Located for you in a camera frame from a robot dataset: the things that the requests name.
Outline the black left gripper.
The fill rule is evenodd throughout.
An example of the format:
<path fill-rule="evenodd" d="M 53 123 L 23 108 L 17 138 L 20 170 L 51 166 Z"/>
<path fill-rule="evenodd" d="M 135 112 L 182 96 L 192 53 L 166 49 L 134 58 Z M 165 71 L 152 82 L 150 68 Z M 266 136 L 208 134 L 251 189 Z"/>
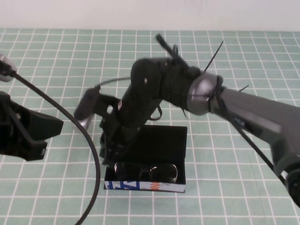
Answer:
<path fill-rule="evenodd" d="M 63 121 L 39 112 L 30 116 L 30 135 L 11 107 L 10 96 L 0 93 L 0 153 L 16 155 L 26 161 L 42 160 L 45 156 L 46 139 L 60 135 Z"/>

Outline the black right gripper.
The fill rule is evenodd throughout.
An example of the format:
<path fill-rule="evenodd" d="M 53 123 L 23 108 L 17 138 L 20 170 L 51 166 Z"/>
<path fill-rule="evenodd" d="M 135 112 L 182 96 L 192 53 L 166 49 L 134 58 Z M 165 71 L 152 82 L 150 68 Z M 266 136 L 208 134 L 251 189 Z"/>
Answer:
<path fill-rule="evenodd" d="M 102 112 L 100 116 L 103 130 L 100 138 L 102 164 L 115 165 L 128 152 L 127 145 L 136 138 L 148 115 L 143 112 Z"/>

